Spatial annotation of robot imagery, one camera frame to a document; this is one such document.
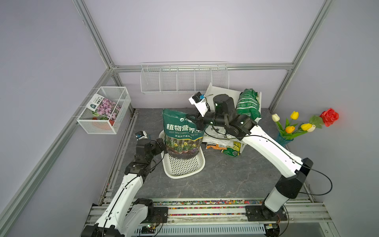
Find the white fertilizer bag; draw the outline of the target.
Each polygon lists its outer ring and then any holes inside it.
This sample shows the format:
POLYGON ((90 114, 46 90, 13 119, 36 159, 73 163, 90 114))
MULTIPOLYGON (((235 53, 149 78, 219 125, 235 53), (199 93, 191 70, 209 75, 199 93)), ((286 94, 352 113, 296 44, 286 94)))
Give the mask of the white fertilizer bag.
POLYGON ((226 129, 220 126, 208 126, 204 132, 203 142, 225 147, 233 147, 235 142, 242 143, 235 137, 227 134, 226 129))

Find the large dark green soil bag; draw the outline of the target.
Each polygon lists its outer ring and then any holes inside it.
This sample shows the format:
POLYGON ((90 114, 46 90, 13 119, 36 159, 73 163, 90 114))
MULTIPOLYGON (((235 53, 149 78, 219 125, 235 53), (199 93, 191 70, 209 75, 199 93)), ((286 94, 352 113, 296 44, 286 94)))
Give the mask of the large dark green soil bag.
POLYGON ((195 157, 199 153, 204 130, 198 129, 184 112, 163 109, 162 117, 163 140, 169 155, 181 160, 195 157))

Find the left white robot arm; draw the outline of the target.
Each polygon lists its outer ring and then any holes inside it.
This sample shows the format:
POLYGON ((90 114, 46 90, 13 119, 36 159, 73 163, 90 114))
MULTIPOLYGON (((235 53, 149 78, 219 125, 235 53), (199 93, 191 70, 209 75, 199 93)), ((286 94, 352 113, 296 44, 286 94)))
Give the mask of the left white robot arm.
POLYGON ((133 200, 151 173, 154 157, 161 153, 166 153, 161 138, 137 140, 134 160, 127 166, 116 195, 96 223, 84 227, 82 237, 131 237, 141 223, 154 219, 156 214, 151 199, 133 200))

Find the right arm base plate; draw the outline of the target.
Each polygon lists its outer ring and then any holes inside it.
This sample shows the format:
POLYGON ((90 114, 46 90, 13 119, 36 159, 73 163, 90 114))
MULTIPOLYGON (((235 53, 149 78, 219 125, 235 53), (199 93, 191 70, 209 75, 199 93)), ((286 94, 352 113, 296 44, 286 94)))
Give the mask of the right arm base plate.
POLYGON ((245 207, 245 211, 249 222, 279 222, 288 220, 284 205, 277 212, 272 212, 265 205, 248 205, 245 207))

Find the green and white soil bag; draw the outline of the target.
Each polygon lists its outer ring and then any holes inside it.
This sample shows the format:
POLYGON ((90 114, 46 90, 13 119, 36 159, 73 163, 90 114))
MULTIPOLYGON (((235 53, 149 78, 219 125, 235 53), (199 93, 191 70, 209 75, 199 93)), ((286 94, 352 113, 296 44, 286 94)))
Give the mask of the green and white soil bag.
POLYGON ((256 123, 261 117, 261 93, 254 89, 245 89, 239 96, 236 111, 240 115, 247 115, 256 123))

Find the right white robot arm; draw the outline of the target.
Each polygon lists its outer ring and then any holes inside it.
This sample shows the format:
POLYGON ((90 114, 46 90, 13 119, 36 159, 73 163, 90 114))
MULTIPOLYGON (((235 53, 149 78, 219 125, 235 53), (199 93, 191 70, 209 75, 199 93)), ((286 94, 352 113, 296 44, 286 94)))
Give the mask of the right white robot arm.
POLYGON ((211 125, 223 127, 227 134, 254 148, 281 173, 276 186, 261 206, 264 219, 273 216, 288 200, 297 197, 311 171, 312 160, 295 156, 267 135, 249 116, 238 114, 233 98, 226 94, 214 97, 214 112, 211 112, 205 96, 200 92, 190 97, 189 101, 199 113, 188 119, 198 128, 205 129, 211 125))

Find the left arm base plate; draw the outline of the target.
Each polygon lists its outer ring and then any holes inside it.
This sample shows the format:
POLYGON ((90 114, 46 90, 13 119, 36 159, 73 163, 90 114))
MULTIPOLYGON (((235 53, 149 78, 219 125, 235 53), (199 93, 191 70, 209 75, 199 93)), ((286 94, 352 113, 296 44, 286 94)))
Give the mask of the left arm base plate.
POLYGON ((141 223, 167 223, 168 211, 167 207, 148 207, 147 217, 141 223))

